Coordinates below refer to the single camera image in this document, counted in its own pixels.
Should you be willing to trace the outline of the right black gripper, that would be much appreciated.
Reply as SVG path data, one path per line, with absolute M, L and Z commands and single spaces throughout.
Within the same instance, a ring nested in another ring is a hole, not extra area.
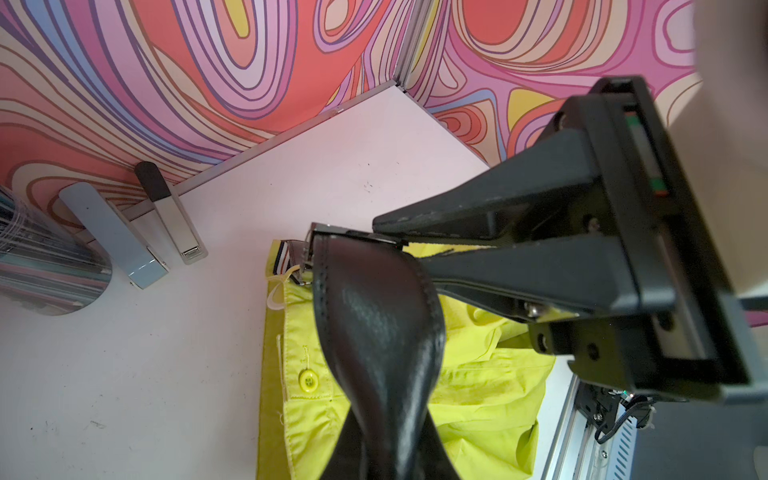
M 568 99 L 545 134 L 451 190 L 375 217 L 373 231 L 413 242 L 518 240 L 599 176 L 603 235 L 420 263 L 439 292 L 507 318 L 513 300 L 579 314 L 535 325 L 531 340 L 539 353 L 567 356 L 586 383 L 765 401 L 766 366 L 646 82 L 600 79 Z

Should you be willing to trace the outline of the neon yellow trousers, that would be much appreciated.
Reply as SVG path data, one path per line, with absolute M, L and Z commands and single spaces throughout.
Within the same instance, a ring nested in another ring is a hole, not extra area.
M 338 440 L 349 403 L 333 378 L 315 326 L 313 295 L 294 280 L 297 258 L 271 244 L 265 269 L 260 479 L 316 479 Z M 464 479 L 530 479 L 538 415 L 554 359 L 537 353 L 527 328 L 442 297 L 447 344 L 429 410 Z

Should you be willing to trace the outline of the black leather belt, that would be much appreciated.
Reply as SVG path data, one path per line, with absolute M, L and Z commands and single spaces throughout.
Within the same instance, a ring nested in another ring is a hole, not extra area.
M 350 402 L 324 479 L 456 479 L 428 403 L 446 325 L 437 292 L 403 242 L 315 223 L 312 272 L 319 343 Z

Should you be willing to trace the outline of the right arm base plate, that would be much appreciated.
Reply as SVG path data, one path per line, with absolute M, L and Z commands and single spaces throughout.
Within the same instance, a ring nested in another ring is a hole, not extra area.
M 655 401 L 571 380 L 538 479 L 629 479 Z

